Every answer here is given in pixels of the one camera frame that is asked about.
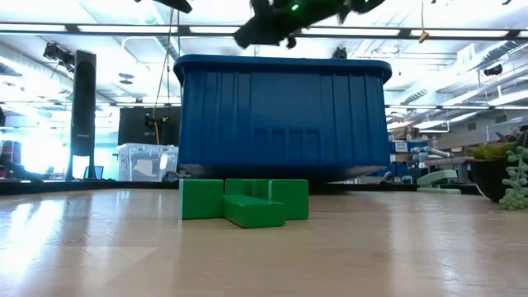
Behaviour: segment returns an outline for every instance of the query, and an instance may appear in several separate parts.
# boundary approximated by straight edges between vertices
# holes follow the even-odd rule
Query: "black pot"
[[[504,197],[509,186],[502,184],[504,178],[509,178],[506,159],[497,161],[474,161],[471,163],[471,174],[477,184],[478,191],[493,202],[498,202]]]

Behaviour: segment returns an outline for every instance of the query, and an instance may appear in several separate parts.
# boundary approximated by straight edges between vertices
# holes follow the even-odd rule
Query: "bin rim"
[[[363,60],[363,59],[299,59],[299,58],[267,58],[267,57],[243,57],[243,56],[227,56],[227,55],[212,55],[212,54],[186,54],[176,61],[174,64],[174,73],[178,81],[183,83],[185,77],[185,67],[190,66],[206,66],[211,67],[223,66],[225,68],[234,68],[241,71],[259,71],[265,68],[282,67],[284,70],[334,70],[344,71],[346,68],[357,70],[364,68],[365,70],[379,71],[380,78],[383,83],[386,83],[393,74],[390,64],[379,60]]]

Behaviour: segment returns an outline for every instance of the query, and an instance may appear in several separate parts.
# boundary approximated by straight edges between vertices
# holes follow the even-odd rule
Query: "light green object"
[[[252,191],[251,197],[268,200],[270,180],[253,180],[252,183],[253,183],[253,191]]]
[[[180,218],[217,219],[223,217],[224,181],[180,180]]]
[[[282,203],[242,195],[226,195],[224,217],[242,228],[284,226],[285,206]]]
[[[458,178],[456,171],[452,169],[442,170],[438,172],[429,173],[426,176],[420,177],[416,180],[419,185],[417,191],[422,193],[438,193],[438,194],[461,194],[458,189],[442,189],[436,185],[445,179],[456,179]]]
[[[521,136],[523,136],[520,137],[523,143],[528,140],[526,138],[527,133],[523,132]],[[511,189],[506,189],[505,195],[499,203],[505,210],[523,210],[528,208],[528,198],[526,198],[528,187],[524,187],[528,185],[528,174],[526,174],[528,166],[525,163],[525,160],[528,159],[528,148],[518,146],[515,152],[507,151],[506,155],[508,162],[514,163],[512,165],[516,166],[506,167],[510,178],[503,179],[502,184],[510,186]]]
[[[253,196],[253,180],[226,179],[225,195]]]
[[[309,217],[308,181],[271,180],[270,200],[284,203],[286,219],[307,219]]]

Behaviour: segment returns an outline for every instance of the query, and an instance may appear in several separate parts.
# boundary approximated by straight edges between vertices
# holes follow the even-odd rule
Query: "succulent plant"
[[[504,197],[499,201],[502,208],[505,210],[523,210],[528,208],[528,164],[524,160],[528,160],[528,148],[518,146],[513,151],[507,151],[507,161],[516,163],[517,166],[507,167],[509,178],[502,180],[502,184],[511,186],[507,189]]]
[[[516,140],[517,147],[528,148],[528,130],[522,132]]]

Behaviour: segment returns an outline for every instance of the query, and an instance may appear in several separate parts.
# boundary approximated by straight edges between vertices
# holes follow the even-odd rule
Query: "wooden floor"
[[[0,200],[0,296],[528,296],[528,213],[479,196],[312,196],[277,229],[181,222],[177,191]]]

